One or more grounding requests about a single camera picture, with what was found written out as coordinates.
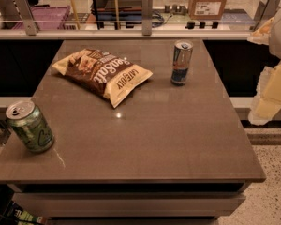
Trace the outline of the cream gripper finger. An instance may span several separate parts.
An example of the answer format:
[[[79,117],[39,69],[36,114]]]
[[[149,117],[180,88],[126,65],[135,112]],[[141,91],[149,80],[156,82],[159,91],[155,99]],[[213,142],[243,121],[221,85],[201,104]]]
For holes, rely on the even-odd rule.
[[[281,61],[275,67],[265,67],[253,97],[248,120],[261,126],[271,121],[281,110]]]
[[[274,17],[266,21],[259,29],[252,32],[247,40],[258,45],[273,45],[271,31],[273,27]]]

